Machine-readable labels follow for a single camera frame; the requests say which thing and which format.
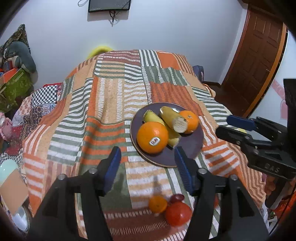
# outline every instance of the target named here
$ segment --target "white wall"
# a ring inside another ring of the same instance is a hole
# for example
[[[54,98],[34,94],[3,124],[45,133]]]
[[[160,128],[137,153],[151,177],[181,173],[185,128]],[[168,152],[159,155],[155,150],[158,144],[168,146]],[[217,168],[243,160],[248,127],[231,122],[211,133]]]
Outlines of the white wall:
[[[296,78],[296,40],[291,32],[288,33],[288,39],[284,56],[281,61],[280,67],[275,75],[275,80],[284,86],[283,79]],[[281,119],[280,104],[282,98],[276,93],[276,91],[270,87],[266,92],[266,95],[261,100],[255,111],[251,114],[250,118],[256,118],[257,116],[265,119],[272,120],[287,126],[287,120]],[[253,137],[260,138],[260,135],[252,133]]]
[[[244,23],[246,21],[246,16],[247,16],[247,12],[248,12],[248,4],[241,2],[241,5],[242,5],[242,14],[241,14],[240,22],[239,22],[239,27],[237,29],[237,35],[235,37],[232,49],[230,51],[228,59],[226,60],[226,64],[225,64],[225,66],[224,66],[224,68],[222,70],[221,76],[219,78],[219,81],[218,81],[219,84],[222,84],[222,82],[223,82],[223,80],[224,80],[224,78],[225,78],[225,76],[226,76],[226,74],[228,72],[228,69],[229,69],[229,67],[231,65],[231,62],[233,60],[233,57],[234,57],[235,52],[237,50],[237,47],[239,45],[239,41],[240,41],[240,38],[242,36],[242,31],[244,29]]]
[[[112,27],[108,13],[88,14],[88,4],[78,7],[77,2],[29,0],[0,38],[3,44],[26,25],[38,71],[35,89],[63,81],[98,45],[184,54],[191,65],[204,66],[206,81],[217,82],[242,15],[238,0],[132,0],[128,19]]]

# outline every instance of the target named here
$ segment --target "banana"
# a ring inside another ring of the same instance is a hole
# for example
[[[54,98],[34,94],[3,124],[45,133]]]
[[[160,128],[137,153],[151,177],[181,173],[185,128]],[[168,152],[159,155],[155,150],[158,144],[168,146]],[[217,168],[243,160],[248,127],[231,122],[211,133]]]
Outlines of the banana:
[[[168,106],[161,107],[160,116],[175,132],[184,133],[187,130],[187,120],[172,108]]]
[[[158,116],[156,115],[152,110],[147,110],[145,114],[143,115],[144,122],[148,121],[155,121],[163,124],[166,129],[168,130],[168,145],[172,148],[178,145],[180,141],[180,135],[179,133],[175,132],[169,126]]]

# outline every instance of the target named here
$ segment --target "striped blanket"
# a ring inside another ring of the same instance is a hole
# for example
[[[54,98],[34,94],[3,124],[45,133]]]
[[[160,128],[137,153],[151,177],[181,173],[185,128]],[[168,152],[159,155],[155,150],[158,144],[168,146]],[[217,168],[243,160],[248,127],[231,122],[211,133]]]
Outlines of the striped blanket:
[[[98,165],[114,146],[122,160],[112,190],[101,198],[114,240],[181,240],[186,226],[171,228],[163,216],[147,210],[149,197],[182,193],[193,207],[176,168],[144,161],[130,139],[130,123],[147,104],[170,102],[199,116],[204,132],[195,161],[213,174],[236,174],[258,206],[264,201],[261,173],[247,167],[240,148],[215,135],[227,126],[225,107],[217,103],[182,55],[152,50],[111,51],[79,64],[61,84],[45,86],[24,100],[17,113],[22,124],[23,170],[33,214],[56,179]],[[50,110],[44,105],[54,105]],[[87,237],[79,194],[75,198],[80,235]],[[219,206],[210,237],[217,235]]]

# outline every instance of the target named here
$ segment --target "pink toy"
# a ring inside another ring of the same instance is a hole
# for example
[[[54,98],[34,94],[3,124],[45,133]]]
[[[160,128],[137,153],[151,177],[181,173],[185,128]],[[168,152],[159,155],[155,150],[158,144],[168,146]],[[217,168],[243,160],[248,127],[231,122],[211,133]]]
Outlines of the pink toy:
[[[0,134],[6,141],[10,140],[12,134],[12,121],[3,112],[0,112]]]

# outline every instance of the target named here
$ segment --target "brown cardboard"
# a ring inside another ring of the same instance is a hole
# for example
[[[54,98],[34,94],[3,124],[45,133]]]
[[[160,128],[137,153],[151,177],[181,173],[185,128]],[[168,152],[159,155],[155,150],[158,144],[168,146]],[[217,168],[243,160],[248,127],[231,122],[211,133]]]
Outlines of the brown cardboard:
[[[13,215],[29,196],[29,190],[18,169],[15,169],[0,187],[0,194]]]

